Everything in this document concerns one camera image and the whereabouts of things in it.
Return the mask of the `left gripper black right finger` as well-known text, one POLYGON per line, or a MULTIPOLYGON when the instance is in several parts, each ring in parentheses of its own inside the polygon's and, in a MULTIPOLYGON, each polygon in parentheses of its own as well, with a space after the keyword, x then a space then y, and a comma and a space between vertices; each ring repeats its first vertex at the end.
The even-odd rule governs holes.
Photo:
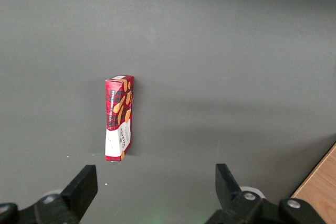
POLYGON ((284 198, 278 205, 241 190, 226 164, 216 164, 215 189, 221 209, 207 223, 325 223, 306 201, 284 198))

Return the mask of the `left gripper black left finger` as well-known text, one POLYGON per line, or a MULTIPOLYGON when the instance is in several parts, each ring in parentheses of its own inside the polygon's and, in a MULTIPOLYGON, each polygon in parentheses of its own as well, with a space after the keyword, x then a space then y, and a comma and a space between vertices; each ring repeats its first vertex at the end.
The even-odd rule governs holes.
POLYGON ((97 169, 86 165, 59 193, 50 193, 25 209, 1 203, 1 223, 79 223, 98 192, 97 169))

